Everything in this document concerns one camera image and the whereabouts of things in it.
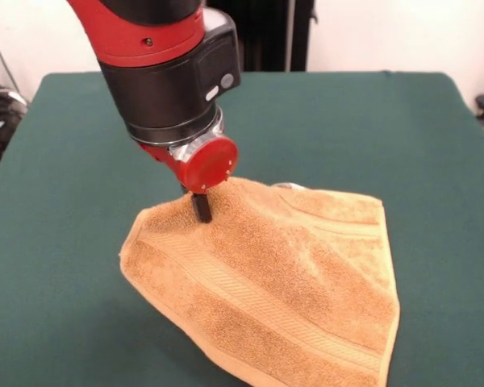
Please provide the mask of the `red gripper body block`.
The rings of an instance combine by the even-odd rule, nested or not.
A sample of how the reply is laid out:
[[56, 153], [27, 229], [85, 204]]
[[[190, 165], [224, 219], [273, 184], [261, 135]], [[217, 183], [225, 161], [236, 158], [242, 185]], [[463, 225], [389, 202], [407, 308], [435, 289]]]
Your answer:
[[165, 164], [187, 190], [204, 194], [226, 181], [236, 168], [238, 148], [224, 134], [224, 129], [223, 112], [217, 110], [206, 131], [183, 145], [157, 147], [142, 144], [140, 147], [153, 159]]

